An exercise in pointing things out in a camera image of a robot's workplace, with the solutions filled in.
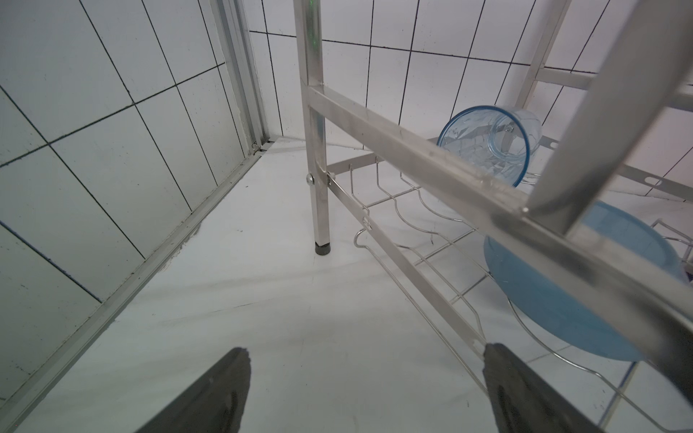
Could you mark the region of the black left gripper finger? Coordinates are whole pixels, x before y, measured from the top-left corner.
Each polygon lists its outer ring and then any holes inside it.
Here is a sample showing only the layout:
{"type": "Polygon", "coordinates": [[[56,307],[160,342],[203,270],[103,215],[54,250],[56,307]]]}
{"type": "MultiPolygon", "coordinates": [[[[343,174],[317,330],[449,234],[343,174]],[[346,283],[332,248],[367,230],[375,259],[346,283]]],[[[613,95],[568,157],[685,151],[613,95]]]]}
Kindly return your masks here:
{"type": "Polygon", "coordinates": [[[248,350],[233,348],[139,430],[169,433],[240,431],[251,373],[248,350]]]}

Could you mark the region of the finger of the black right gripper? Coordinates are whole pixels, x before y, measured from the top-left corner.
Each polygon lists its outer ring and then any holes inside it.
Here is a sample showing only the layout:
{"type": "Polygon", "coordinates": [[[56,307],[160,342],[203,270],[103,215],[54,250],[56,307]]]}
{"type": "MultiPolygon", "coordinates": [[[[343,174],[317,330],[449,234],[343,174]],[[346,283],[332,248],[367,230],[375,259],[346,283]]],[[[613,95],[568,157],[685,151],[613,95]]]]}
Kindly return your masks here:
{"type": "Polygon", "coordinates": [[[483,374],[500,432],[601,431],[503,344],[485,346],[483,374]]]}

